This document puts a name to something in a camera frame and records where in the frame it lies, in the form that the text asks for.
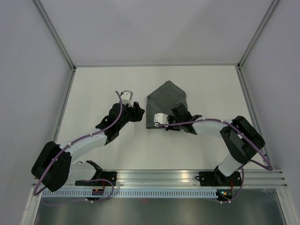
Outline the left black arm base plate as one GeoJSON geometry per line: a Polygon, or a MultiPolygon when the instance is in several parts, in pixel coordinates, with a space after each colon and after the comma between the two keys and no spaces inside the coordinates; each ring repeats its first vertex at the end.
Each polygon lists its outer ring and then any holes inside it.
{"type": "Polygon", "coordinates": [[[103,171],[97,172],[91,180],[84,181],[78,180],[75,182],[76,186],[96,186],[96,187],[112,187],[116,185],[117,172],[115,171],[103,171]]]}

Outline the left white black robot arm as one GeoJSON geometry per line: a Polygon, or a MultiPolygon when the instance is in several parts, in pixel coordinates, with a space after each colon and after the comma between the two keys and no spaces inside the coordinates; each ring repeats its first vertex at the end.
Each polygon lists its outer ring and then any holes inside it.
{"type": "Polygon", "coordinates": [[[75,183],[84,186],[100,186],[105,178],[103,169],[92,160],[81,164],[74,161],[93,149],[111,143],[119,136],[120,130],[129,122],[140,122],[145,110],[134,102],[129,104],[115,103],[107,116],[95,126],[91,133],[71,142],[57,144],[50,141],[45,144],[31,173],[38,179],[34,189],[38,195],[39,186],[54,192],[65,183],[75,183]]]}

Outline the grey cloth napkin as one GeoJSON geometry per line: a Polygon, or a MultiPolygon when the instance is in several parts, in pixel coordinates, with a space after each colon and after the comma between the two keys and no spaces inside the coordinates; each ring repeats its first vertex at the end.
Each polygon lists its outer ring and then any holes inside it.
{"type": "Polygon", "coordinates": [[[182,103],[187,109],[186,93],[171,81],[166,81],[147,96],[146,103],[146,128],[159,129],[154,125],[154,115],[164,113],[172,115],[171,109],[182,103]]]}

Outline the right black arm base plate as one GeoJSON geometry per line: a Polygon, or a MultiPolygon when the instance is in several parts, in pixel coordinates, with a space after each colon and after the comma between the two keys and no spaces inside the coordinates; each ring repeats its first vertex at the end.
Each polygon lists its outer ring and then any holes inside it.
{"type": "Polygon", "coordinates": [[[202,171],[195,176],[201,187],[239,187],[242,184],[242,177],[239,172],[234,172],[229,177],[220,176],[217,178],[214,172],[202,171]]]}

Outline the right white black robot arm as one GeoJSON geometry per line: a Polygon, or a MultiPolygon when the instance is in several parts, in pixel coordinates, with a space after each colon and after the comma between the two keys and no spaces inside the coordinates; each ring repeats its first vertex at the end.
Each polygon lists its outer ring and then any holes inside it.
{"type": "Polygon", "coordinates": [[[233,175],[243,168],[265,146],[265,140],[243,116],[232,120],[205,118],[191,115],[182,104],[177,104],[171,113],[158,113],[154,116],[155,126],[165,130],[181,131],[194,135],[210,135],[221,138],[228,156],[214,169],[212,180],[218,186],[235,182],[233,175]]]}

